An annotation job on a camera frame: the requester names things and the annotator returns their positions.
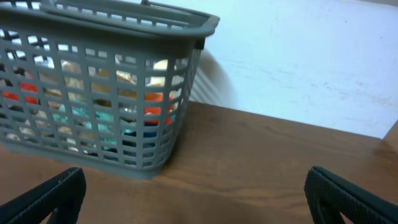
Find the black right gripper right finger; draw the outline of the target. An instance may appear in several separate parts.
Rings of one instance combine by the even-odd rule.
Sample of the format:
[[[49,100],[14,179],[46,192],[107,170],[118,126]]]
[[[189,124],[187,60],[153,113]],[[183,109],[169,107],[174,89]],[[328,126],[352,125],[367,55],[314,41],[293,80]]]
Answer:
[[[397,223],[397,206],[354,185],[340,176],[313,166],[307,173],[304,192],[316,224]]]

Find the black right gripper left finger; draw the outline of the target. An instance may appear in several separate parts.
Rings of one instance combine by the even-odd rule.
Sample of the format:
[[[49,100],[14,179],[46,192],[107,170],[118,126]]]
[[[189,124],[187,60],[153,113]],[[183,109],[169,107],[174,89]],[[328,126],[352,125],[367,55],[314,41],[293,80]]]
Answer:
[[[1,205],[1,223],[75,224],[86,194],[83,169],[69,168]]]

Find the teal snack wrapper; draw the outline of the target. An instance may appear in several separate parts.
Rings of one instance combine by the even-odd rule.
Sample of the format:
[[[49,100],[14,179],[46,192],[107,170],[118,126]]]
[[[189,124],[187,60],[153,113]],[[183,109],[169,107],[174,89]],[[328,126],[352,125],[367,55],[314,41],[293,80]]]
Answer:
[[[75,128],[77,137],[83,139],[81,145],[95,148],[96,144],[94,141],[96,137],[93,128],[96,128],[99,134],[99,141],[112,145],[112,147],[104,146],[103,150],[110,151],[115,145],[117,145],[117,140],[115,137],[116,129],[114,125],[111,124],[114,121],[113,115],[102,111],[95,111],[94,119],[99,121],[99,123],[93,125],[93,122],[88,120],[90,118],[90,112],[87,109],[72,106],[71,111],[73,121],[71,127],[66,127],[66,125],[69,124],[70,119],[68,116],[63,114],[66,113],[65,105],[60,105],[58,113],[54,113],[52,115],[53,120],[57,124],[62,124],[60,127],[58,127],[58,131],[60,133],[73,134],[72,128]]]

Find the orange cookie package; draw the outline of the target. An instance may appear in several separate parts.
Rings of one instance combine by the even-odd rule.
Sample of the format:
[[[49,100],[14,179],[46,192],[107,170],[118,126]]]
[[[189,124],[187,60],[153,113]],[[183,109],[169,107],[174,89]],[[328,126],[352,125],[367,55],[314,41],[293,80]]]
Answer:
[[[28,93],[37,93],[37,86],[31,83],[20,83],[19,84],[19,89]],[[20,101],[20,96],[17,95],[15,91],[2,91],[1,96],[5,99],[9,100],[14,100],[14,101]],[[26,95],[23,96],[23,100],[25,103],[32,104],[32,105],[38,105],[39,104],[39,99],[36,96],[30,96]],[[145,100],[147,101],[154,101],[154,102],[160,102],[163,100],[163,95],[161,93],[146,93],[145,95]],[[150,106],[150,107],[145,107],[144,108],[144,114],[146,116],[155,116],[155,115],[160,115],[162,109],[159,106]],[[173,116],[168,116],[165,119],[165,124],[170,124],[173,120]],[[149,123],[151,125],[157,125],[159,123],[159,119],[147,119],[145,120],[145,123]]]

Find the beige snack bag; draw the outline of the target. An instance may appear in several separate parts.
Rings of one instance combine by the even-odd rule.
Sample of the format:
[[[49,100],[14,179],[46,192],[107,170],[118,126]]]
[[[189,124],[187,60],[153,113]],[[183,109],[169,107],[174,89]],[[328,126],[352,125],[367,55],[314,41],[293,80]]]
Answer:
[[[165,72],[167,70],[168,60],[159,60],[152,65],[149,65],[149,68],[155,71]],[[63,70],[68,72],[78,73],[81,71],[79,64],[75,62],[70,62],[66,60],[61,61],[61,66]],[[91,77],[100,77],[100,78],[109,78],[109,71],[102,68],[89,67],[88,74]],[[137,76],[135,74],[124,72],[121,70],[116,71],[116,79],[117,81],[127,82],[132,85],[137,83]],[[174,75],[172,77],[172,85],[178,85],[183,82],[183,77],[181,75]],[[165,84],[165,77],[147,77],[145,78],[146,86],[157,86],[161,87]]]

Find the grey plastic basket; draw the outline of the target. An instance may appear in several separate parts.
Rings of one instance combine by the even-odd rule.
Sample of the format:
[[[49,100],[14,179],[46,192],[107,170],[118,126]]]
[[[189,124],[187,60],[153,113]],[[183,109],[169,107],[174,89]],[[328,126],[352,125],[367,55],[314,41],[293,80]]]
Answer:
[[[207,37],[220,19],[205,12],[153,1],[13,1],[1,2],[1,93],[15,91],[20,101],[1,96],[1,144],[13,151],[50,157],[97,169],[150,179],[157,176],[172,153],[184,121],[189,97]],[[149,65],[168,60],[165,72]],[[62,69],[61,61],[79,64],[81,71]],[[109,78],[91,77],[88,68],[109,71]],[[117,81],[116,71],[137,76],[137,83]],[[183,82],[172,85],[172,77]],[[165,77],[164,86],[146,86],[147,77]],[[37,93],[19,89],[20,83],[37,86]],[[160,102],[145,100],[146,93],[161,93]],[[23,96],[36,96],[38,105]],[[60,133],[53,120],[65,105],[71,127],[71,107],[85,108],[96,125],[95,111],[114,116],[117,145],[110,151],[100,142],[96,128],[95,148],[82,146],[83,139]],[[159,106],[160,115],[146,116],[144,108]],[[142,131],[147,119],[164,125],[175,115],[172,148],[164,155],[128,157],[122,149],[121,120],[135,122]]]

